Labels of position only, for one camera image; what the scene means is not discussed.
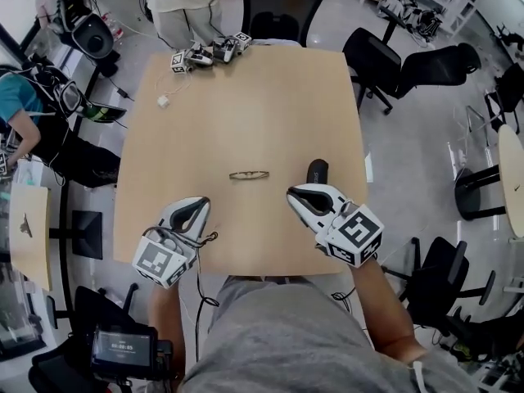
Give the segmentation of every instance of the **desk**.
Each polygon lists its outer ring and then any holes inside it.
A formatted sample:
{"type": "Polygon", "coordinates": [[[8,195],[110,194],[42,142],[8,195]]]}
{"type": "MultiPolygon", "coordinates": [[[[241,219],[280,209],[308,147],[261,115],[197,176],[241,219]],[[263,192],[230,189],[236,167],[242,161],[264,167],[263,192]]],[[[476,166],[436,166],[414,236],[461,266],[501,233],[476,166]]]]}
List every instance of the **desk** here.
{"type": "Polygon", "coordinates": [[[13,183],[9,207],[9,251],[13,267],[51,291],[49,267],[49,189],[13,183]],[[31,231],[23,233],[24,215],[31,231]]]}
{"type": "Polygon", "coordinates": [[[508,213],[516,237],[524,237],[524,149],[518,136],[508,126],[499,129],[499,164],[473,173],[463,169],[455,183],[455,200],[464,219],[479,219],[508,213]],[[480,188],[500,181],[504,206],[480,210],[480,188]]]}
{"type": "Polygon", "coordinates": [[[170,202],[211,199],[202,269],[230,275],[308,275],[347,267],[314,249],[314,235],[287,204],[309,163],[329,163],[329,183],[358,204],[368,189],[355,96],[340,52],[250,47],[230,65],[196,70],[188,88],[155,54],[138,90],[115,200],[114,257],[130,263],[142,232],[170,202]],[[267,170],[233,181],[229,174],[267,170]]]}

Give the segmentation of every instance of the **glasses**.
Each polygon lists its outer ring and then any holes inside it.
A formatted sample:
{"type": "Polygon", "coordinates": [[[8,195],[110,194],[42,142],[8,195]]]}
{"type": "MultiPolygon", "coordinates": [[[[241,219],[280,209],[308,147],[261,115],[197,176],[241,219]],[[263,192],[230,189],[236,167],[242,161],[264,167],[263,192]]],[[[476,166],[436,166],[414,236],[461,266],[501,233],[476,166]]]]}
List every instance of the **glasses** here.
{"type": "Polygon", "coordinates": [[[236,180],[262,179],[268,177],[269,172],[264,172],[260,170],[257,170],[255,172],[236,172],[234,174],[229,174],[230,179],[236,180]]]}

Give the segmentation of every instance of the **teal shirt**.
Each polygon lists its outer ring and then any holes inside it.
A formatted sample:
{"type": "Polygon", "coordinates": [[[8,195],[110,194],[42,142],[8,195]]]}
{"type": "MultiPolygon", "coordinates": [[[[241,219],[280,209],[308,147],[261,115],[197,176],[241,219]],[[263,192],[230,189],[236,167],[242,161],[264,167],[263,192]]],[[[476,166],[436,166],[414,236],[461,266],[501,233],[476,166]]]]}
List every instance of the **teal shirt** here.
{"type": "MultiPolygon", "coordinates": [[[[42,112],[43,105],[30,82],[20,75],[6,73],[0,77],[0,125],[7,125],[20,109],[42,112]]],[[[38,123],[38,118],[39,116],[32,117],[35,124],[38,123]]]]}

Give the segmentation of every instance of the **gray floor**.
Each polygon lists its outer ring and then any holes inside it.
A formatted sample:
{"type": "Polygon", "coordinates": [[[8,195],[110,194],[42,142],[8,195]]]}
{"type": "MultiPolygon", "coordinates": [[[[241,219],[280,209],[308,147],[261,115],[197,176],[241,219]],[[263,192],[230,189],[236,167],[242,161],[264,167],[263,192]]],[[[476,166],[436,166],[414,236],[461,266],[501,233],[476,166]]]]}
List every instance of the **gray floor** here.
{"type": "MultiPolygon", "coordinates": [[[[237,32],[242,25],[242,0],[221,0],[221,4],[224,13],[222,31],[225,34],[237,32]]],[[[360,26],[381,37],[386,22],[375,16],[373,6],[361,7],[358,0],[324,0],[311,25],[308,44],[310,47],[341,51],[351,33],[360,26]]],[[[512,276],[524,273],[521,248],[512,251],[508,244],[512,234],[505,215],[466,222],[460,218],[454,204],[454,179],[461,168],[466,165],[479,170],[498,163],[496,135],[492,130],[489,131],[489,149],[485,148],[482,132],[465,138],[464,107],[472,105],[478,111],[485,112],[482,99],[484,89],[492,87],[493,76],[500,74],[506,67],[496,48],[490,44],[489,36],[481,31],[482,27],[481,22],[474,19],[456,39],[457,43],[473,43],[484,66],[470,75],[463,86],[416,88],[403,99],[392,100],[394,109],[389,116],[382,114],[384,106],[376,97],[371,100],[365,98],[360,110],[369,206],[386,226],[380,259],[393,269],[409,273],[413,260],[411,237],[421,239],[423,254],[437,236],[445,237],[453,244],[459,240],[466,241],[470,271],[464,288],[483,286],[492,270],[497,274],[495,287],[484,306],[478,305],[478,299],[457,301],[456,305],[464,306],[463,315],[472,314],[473,321],[504,314],[515,297],[504,294],[502,287],[509,283],[512,276]]],[[[436,47],[449,44],[445,37],[435,41],[436,47]]],[[[425,51],[403,30],[395,31],[390,45],[403,59],[410,53],[425,51]]],[[[153,38],[140,35],[124,38],[119,50],[122,54],[120,71],[113,80],[130,95],[134,95],[149,54],[165,50],[165,45],[153,38]]],[[[132,107],[132,102],[122,100],[115,94],[107,79],[99,80],[93,100],[132,107]]],[[[130,112],[124,117],[124,124],[129,122],[132,115],[130,112]]],[[[117,124],[107,126],[84,121],[81,135],[120,154],[125,129],[117,124]]],[[[484,207],[502,205],[501,187],[498,184],[483,188],[482,196],[484,207]]],[[[104,213],[105,258],[103,261],[93,261],[71,257],[72,284],[108,287],[124,297],[129,284],[138,282],[140,290],[136,293],[132,316],[146,322],[151,284],[140,278],[129,264],[118,263],[111,258],[114,199],[115,192],[111,187],[86,191],[73,184],[70,192],[72,208],[100,210],[104,213]]],[[[204,275],[202,280],[206,294],[214,296],[224,279],[224,275],[204,275]]],[[[312,279],[325,292],[349,291],[352,288],[349,274],[312,279]]],[[[399,288],[394,278],[391,282],[399,288]]],[[[187,363],[192,365],[192,320],[196,317],[199,302],[193,271],[182,278],[181,297],[187,306],[187,314],[183,316],[187,333],[187,363]]],[[[352,301],[355,316],[364,324],[356,296],[352,297],[352,301]]],[[[206,331],[211,312],[210,307],[204,308],[202,333],[206,331]]],[[[425,345],[430,345],[432,331],[419,329],[417,334],[425,345]]]]}

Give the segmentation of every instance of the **black office chair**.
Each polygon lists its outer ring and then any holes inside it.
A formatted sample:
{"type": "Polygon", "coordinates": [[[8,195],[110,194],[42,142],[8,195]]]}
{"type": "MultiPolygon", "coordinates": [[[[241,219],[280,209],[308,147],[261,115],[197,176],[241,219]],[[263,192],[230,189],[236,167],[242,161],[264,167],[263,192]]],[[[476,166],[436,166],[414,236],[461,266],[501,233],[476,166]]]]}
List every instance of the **black office chair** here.
{"type": "Polygon", "coordinates": [[[381,90],[396,99],[404,97],[419,85],[459,86],[466,82],[468,74],[481,68],[481,60],[475,49],[466,43],[434,51],[417,52],[409,55],[402,65],[400,56],[386,45],[393,33],[395,23],[391,21],[381,40],[371,32],[358,28],[347,40],[343,52],[349,67],[357,76],[353,83],[360,84],[357,107],[360,108],[366,88],[387,106],[389,115],[393,106],[381,90]]]}
{"type": "MultiPolygon", "coordinates": [[[[520,125],[518,123],[517,117],[517,105],[524,97],[524,70],[519,66],[518,63],[511,65],[502,75],[502,77],[495,77],[495,90],[491,93],[486,93],[484,95],[484,102],[488,110],[488,115],[490,116],[491,128],[498,133],[499,128],[507,124],[506,113],[512,112],[515,117],[515,122],[517,124],[517,129],[515,133],[520,133],[520,125]],[[493,110],[491,101],[499,107],[497,112],[493,110]]],[[[484,116],[479,114],[471,106],[466,107],[468,111],[468,124],[469,131],[472,131],[472,123],[470,118],[470,113],[473,113],[483,124],[486,124],[484,116]]],[[[490,142],[488,140],[487,131],[485,129],[486,135],[486,145],[489,146],[490,142]]]]}
{"type": "Polygon", "coordinates": [[[485,287],[461,291],[468,275],[469,261],[464,258],[466,242],[457,247],[442,237],[437,237],[421,266],[420,241],[414,237],[415,261],[411,276],[382,267],[385,273],[407,281],[406,288],[400,294],[400,301],[408,300],[408,311],[414,324],[439,329],[447,336],[446,315],[458,298],[477,297],[480,305],[487,301],[493,283],[495,271],[492,271],[485,287]]]}
{"type": "Polygon", "coordinates": [[[242,32],[253,39],[289,39],[306,46],[322,0],[244,0],[242,32]]]}
{"type": "MultiPolygon", "coordinates": [[[[98,324],[116,325],[122,328],[137,325],[129,316],[133,292],[138,289],[132,284],[125,299],[124,307],[104,297],[102,293],[78,287],[75,294],[74,316],[54,309],[54,300],[47,298],[47,311],[51,324],[56,320],[69,318],[73,332],[55,350],[32,358],[29,382],[38,393],[105,393],[108,383],[97,380],[91,372],[91,349],[93,336],[98,324]]],[[[123,393],[131,389],[120,388],[123,393]]]]}

